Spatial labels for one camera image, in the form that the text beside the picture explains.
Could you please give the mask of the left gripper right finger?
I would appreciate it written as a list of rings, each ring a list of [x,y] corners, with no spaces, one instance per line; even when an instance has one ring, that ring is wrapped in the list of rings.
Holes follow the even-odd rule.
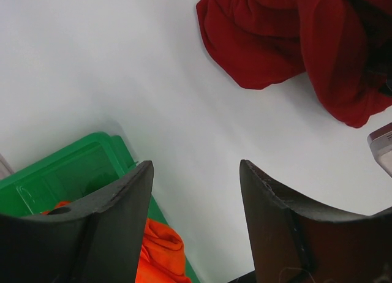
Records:
[[[248,160],[239,177],[257,282],[390,282],[391,210],[318,202]]]

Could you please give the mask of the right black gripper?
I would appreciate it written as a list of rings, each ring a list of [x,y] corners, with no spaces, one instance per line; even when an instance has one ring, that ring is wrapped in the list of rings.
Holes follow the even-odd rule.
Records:
[[[391,14],[369,0],[346,0],[358,15],[367,36],[369,54],[365,71],[381,75],[379,93],[391,96]]]

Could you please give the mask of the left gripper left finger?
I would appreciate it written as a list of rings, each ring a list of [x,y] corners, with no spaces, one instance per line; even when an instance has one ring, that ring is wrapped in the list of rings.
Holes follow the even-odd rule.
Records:
[[[2,282],[133,282],[153,163],[46,215],[1,216]]]

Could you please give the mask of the dark red t-shirt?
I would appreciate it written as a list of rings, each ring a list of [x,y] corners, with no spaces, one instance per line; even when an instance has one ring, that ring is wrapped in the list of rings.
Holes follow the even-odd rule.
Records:
[[[391,14],[391,0],[369,0]],[[200,0],[210,57],[242,88],[307,73],[319,102],[354,128],[391,106],[381,75],[365,71],[368,38],[346,0]]]

